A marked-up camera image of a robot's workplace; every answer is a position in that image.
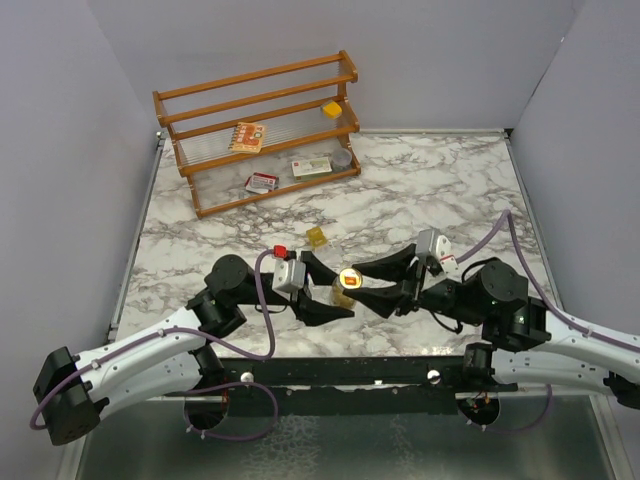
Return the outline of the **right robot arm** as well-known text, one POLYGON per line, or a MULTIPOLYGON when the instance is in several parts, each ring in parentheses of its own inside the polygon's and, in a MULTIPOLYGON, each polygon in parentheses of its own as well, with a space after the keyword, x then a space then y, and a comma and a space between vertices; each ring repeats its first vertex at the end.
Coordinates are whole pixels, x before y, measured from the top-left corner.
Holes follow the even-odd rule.
POLYGON ((638 336, 576 318, 564 322, 563 312, 530 296, 528 279, 497 258, 455 280, 449 276, 457 268, 449 245, 412 244, 354 268, 388 281, 386 287, 349 286, 345 292, 383 318, 426 310, 480 328, 480 341, 466 346, 459 367, 468 391, 564 385, 639 406, 638 336))

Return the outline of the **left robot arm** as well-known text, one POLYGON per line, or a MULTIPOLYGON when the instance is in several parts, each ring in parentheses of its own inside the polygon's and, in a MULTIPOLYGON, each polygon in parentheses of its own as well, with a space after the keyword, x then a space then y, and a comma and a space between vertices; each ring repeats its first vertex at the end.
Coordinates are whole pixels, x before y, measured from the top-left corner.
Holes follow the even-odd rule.
POLYGON ((225 386, 224 368, 213 347, 220 345, 247 359, 266 361, 275 354, 270 309, 290 309, 307 327, 351 318, 348 308, 312 298, 311 283, 329 286, 336 279, 313 253, 268 249, 249 265, 238 255, 219 258, 204 288, 158 323, 121 341, 73 354, 68 347, 50 352, 33 386, 37 402, 29 427, 47 431, 55 446, 73 442, 110 414, 152 397, 173 393, 210 394, 225 386), (262 272, 271 256, 275 268, 262 272), (247 321, 242 306, 262 313, 268 338, 263 354, 227 341, 247 321))

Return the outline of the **clear pill bottle gold lid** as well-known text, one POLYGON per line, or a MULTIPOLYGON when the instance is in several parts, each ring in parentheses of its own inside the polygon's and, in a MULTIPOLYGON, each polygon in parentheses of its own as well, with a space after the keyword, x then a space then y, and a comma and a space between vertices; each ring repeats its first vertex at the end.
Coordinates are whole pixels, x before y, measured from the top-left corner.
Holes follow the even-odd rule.
POLYGON ((352 310, 356 301, 346 295, 349 290, 359 289, 362 286, 362 274, 352 267, 343 268, 331 287, 331 303, 334 306, 352 310))

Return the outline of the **yellow weekly pill organizer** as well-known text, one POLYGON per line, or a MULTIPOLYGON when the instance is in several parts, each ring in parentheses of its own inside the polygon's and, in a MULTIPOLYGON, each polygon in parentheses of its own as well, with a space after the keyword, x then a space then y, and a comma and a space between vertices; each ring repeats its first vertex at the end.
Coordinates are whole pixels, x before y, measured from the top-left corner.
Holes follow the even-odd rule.
POLYGON ((316 226, 306 231, 306 237, 312 251, 326 250, 333 246, 321 227, 316 226))

